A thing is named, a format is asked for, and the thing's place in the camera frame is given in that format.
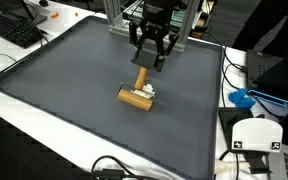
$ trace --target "white table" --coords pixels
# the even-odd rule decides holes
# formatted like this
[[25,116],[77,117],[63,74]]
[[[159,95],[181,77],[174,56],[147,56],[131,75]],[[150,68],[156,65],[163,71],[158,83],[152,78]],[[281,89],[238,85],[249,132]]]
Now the white table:
[[[38,0],[31,0],[31,2],[38,4]],[[53,15],[56,12],[59,13],[59,17],[55,19],[50,18],[50,15]],[[47,36],[49,40],[56,38],[84,17],[95,14],[90,11],[51,1],[49,1],[49,6],[45,11],[42,11],[42,13],[47,15],[49,18],[47,21],[39,24],[38,27],[49,34]],[[105,15],[103,14],[96,14],[95,16],[105,18]],[[40,43],[36,43],[28,49],[22,49],[0,38],[0,54],[8,54],[14,57],[17,61],[39,47]],[[230,48],[228,48],[227,52],[228,56],[234,63],[245,64],[245,52]],[[0,71],[9,67],[13,63],[14,62],[9,58],[0,56]],[[236,86],[245,87],[245,75],[235,68],[230,68],[227,76]],[[227,83],[224,84],[224,94],[226,97],[233,91],[235,90]],[[228,99],[225,99],[225,101],[227,106],[234,106],[228,101]],[[252,111],[255,114],[267,114],[258,105],[256,105]],[[148,175],[160,179],[182,179],[150,161],[143,159],[142,157],[2,93],[0,93],[0,117],[84,169],[90,169],[93,162],[98,157],[102,155],[112,155],[136,169],[133,171],[138,175]],[[227,147],[223,131],[218,121],[216,157],[219,157],[226,149]],[[235,156],[229,154],[225,160],[234,162]],[[100,161],[98,167],[116,168],[117,165],[110,160],[103,160]],[[235,179],[235,175],[236,171],[227,171],[218,175],[217,179]],[[251,176],[249,175],[249,172],[241,171],[240,179],[259,180],[266,179],[266,176]]]

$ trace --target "white device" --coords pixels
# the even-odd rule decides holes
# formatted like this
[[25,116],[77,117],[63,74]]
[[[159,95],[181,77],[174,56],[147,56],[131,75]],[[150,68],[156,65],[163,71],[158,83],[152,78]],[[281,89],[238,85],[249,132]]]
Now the white device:
[[283,128],[275,121],[244,119],[234,124],[232,131],[233,150],[275,153],[281,150]]

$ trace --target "wooden cylinder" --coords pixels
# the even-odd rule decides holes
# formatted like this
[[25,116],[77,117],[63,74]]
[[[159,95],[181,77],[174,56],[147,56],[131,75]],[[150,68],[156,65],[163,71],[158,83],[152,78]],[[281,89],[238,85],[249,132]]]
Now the wooden cylinder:
[[138,73],[136,83],[135,83],[135,89],[137,90],[143,89],[147,73],[148,73],[148,69],[141,67],[140,72]]
[[120,90],[117,98],[147,112],[150,111],[153,104],[153,100],[146,99],[125,89]]

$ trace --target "gray mat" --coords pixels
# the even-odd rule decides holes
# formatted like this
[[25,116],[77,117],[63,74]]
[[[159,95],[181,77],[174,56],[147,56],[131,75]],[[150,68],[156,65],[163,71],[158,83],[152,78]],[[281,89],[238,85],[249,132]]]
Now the gray mat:
[[121,82],[135,83],[133,55],[128,38],[89,17],[0,76],[0,91],[185,179],[211,179],[221,49],[190,42],[184,53],[171,53],[161,73],[150,71],[157,96],[151,112],[117,100]]

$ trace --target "blue object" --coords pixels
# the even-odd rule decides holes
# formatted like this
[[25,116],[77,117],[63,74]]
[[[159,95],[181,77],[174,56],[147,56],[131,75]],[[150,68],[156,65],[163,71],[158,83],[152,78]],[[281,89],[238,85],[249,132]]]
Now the blue object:
[[238,89],[236,92],[230,93],[228,98],[237,108],[252,108],[255,105],[255,101],[245,97],[246,93],[246,89]]

